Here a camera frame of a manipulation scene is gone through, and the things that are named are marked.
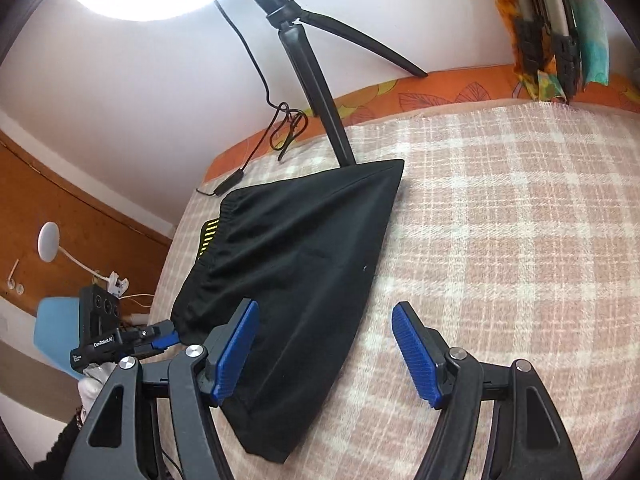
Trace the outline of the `white gloved hand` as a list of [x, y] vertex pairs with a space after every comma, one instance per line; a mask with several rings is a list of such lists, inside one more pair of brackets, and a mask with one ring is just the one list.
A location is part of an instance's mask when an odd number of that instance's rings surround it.
[[100, 395], [108, 378], [116, 368], [115, 363], [90, 364], [83, 372], [84, 377], [78, 382], [77, 388], [81, 400], [80, 420], [85, 422], [94, 402]]

